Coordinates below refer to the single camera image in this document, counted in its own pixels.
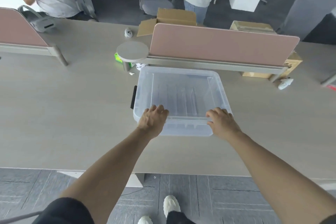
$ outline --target pink partition panel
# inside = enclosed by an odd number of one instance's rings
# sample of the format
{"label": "pink partition panel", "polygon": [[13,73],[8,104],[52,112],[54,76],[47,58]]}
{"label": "pink partition panel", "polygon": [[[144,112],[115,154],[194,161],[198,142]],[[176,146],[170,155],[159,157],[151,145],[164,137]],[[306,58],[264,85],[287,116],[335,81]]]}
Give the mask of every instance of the pink partition panel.
{"label": "pink partition panel", "polygon": [[0,8],[0,43],[48,46],[22,14],[9,8]]}
{"label": "pink partition panel", "polygon": [[296,36],[158,23],[149,55],[282,66],[299,40]]}

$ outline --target black handle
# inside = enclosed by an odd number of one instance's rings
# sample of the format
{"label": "black handle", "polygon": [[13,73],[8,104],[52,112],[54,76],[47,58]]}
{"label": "black handle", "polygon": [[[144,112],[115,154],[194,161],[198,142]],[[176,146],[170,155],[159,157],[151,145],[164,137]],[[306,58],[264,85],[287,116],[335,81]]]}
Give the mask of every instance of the black handle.
{"label": "black handle", "polygon": [[133,96],[132,96],[132,102],[131,102],[131,109],[134,109],[134,102],[135,102],[135,95],[137,94],[137,88],[138,86],[134,86],[134,90],[133,90]]}

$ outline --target open cardboard box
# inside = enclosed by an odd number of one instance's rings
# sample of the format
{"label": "open cardboard box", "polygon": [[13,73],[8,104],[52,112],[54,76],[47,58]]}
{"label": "open cardboard box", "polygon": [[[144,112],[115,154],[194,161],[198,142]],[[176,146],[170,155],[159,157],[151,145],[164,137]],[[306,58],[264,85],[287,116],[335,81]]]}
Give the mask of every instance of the open cardboard box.
{"label": "open cardboard box", "polygon": [[196,26],[196,14],[180,9],[159,8],[156,19],[142,21],[136,36],[152,35],[157,23]]}

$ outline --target clear plastic container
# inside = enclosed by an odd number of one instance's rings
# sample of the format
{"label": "clear plastic container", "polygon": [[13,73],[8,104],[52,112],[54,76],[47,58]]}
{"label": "clear plastic container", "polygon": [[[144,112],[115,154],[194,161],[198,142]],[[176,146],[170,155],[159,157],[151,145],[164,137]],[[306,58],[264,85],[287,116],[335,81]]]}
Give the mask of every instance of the clear plastic container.
{"label": "clear plastic container", "polygon": [[219,75],[214,71],[143,67],[140,71],[133,116],[138,122],[146,108],[162,104],[169,116],[160,135],[211,136],[205,113],[231,108]]}

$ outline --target hand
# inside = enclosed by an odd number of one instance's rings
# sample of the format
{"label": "hand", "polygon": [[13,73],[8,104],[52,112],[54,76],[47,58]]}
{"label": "hand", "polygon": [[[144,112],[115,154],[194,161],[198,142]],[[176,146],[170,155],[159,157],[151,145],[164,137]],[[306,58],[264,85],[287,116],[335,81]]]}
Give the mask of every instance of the hand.
{"label": "hand", "polygon": [[216,107],[207,111],[206,117],[212,119],[212,121],[208,121],[208,125],[211,127],[212,132],[220,138],[228,139],[241,132],[240,127],[233,119],[233,115],[228,113],[226,109]]}
{"label": "hand", "polygon": [[138,129],[141,129],[153,139],[161,133],[168,115],[169,111],[165,110],[163,105],[159,105],[158,107],[152,105],[149,109],[147,108],[141,116]]}

